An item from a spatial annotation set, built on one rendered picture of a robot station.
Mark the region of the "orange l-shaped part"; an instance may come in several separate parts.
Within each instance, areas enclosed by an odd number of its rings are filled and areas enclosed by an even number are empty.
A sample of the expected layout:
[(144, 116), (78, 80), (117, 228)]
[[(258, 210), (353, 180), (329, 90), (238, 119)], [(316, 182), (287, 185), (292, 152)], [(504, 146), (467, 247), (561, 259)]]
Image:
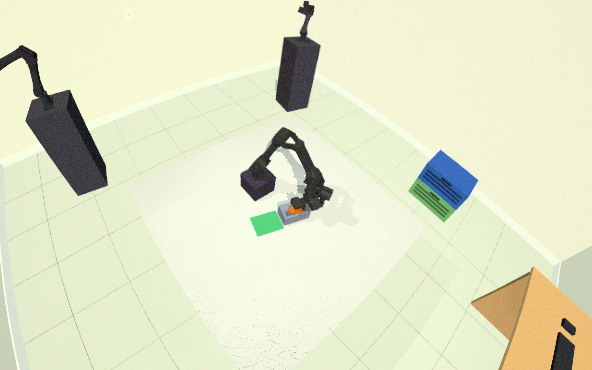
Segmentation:
[(305, 210), (302, 210), (302, 208), (295, 210), (293, 208), (293, 206), (292, 206), (292, 207), (289, 208), (289, 211), (290, 211), (291, 214), (297, 214), (297, 213), (304, 212)]

